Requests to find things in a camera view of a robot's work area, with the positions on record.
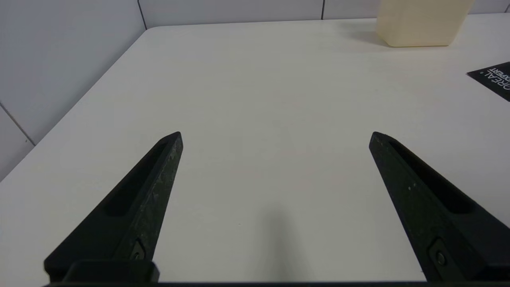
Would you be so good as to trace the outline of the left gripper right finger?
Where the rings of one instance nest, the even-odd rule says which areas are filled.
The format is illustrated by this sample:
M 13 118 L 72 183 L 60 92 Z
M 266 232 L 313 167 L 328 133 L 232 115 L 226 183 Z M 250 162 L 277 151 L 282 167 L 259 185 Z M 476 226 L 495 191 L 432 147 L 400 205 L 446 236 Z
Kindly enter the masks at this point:
M 395 138 L 369 149 L 428 282 L 509 283 L 505 224 Z

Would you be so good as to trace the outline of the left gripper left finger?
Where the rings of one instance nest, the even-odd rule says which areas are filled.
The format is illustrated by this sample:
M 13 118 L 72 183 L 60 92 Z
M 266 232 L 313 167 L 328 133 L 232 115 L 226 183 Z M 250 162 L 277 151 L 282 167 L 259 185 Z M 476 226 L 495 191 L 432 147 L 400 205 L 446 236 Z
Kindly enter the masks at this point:
M 182 151 L 175 132 L 140 159 L 44 260 L 50 284 L 158 282 L 153 256 Z

